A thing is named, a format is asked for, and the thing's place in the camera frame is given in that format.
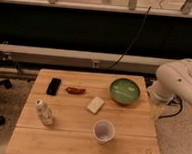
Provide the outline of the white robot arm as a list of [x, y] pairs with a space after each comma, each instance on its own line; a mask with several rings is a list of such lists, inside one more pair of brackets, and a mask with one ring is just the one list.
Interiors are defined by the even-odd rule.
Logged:
[[168, 104], [177, 95], [192, 105], [192, 59], [166, 62], [158, 67], [156, 76], [148, 88], [155, 104]]

